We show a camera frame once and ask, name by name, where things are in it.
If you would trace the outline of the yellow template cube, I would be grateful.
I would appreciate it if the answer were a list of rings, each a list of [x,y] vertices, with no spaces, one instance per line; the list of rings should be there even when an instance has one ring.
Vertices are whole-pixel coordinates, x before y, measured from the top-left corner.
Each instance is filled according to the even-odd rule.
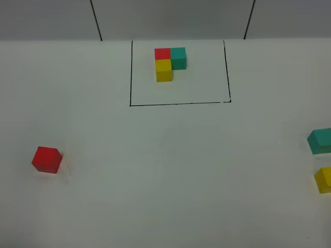
[[[170,59],[155,60],[157,82],[170,82],[173,80],[172,65]]]

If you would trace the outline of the green template cube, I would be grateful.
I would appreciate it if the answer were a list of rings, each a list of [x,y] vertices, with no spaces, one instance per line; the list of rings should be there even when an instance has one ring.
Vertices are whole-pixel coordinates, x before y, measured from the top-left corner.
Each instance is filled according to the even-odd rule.
[[[185,48],[170,48],[172,70],[185,70],[187,56]]]

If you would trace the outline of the red template cube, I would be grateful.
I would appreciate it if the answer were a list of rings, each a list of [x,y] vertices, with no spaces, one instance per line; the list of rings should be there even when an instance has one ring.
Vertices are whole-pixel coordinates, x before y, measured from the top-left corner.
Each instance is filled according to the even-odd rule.
[[[156,48],[155,52],[155,60],[162,59],[171,59],[171,49],[170,48]]]

